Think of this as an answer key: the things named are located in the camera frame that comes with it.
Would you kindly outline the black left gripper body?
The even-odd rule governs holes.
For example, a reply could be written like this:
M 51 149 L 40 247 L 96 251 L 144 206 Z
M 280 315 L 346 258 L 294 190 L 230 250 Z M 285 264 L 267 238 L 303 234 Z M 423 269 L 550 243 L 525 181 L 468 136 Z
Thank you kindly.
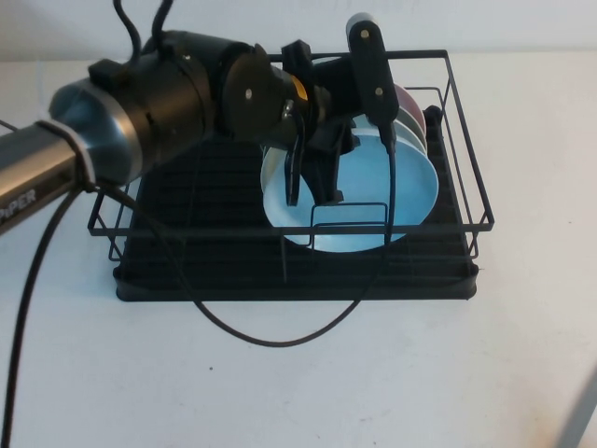
M 341 155 L 354 149 L 354 116 L 360 111 L 351 56 L 347 53 L 313 55 L 310 46 L 297 40 L 281 50 L 283 70 L 294 76 L 306 92 L 307 144 L 325 126 L 345 125 Z

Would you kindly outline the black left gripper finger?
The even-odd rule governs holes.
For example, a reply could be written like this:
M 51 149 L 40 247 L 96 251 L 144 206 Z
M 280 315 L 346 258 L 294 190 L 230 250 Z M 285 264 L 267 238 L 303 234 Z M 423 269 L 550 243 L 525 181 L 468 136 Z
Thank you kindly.
M 298 137 L 285 156 L 285 201 L 288 206 L 298 204 L 303 155 L 304 138 Z
M 338 189 L 338 172 L 345 134 L 345 125 L 325 126 L 307 144 L 306 183 L 315 204 L 337 204 L 344 200 Z

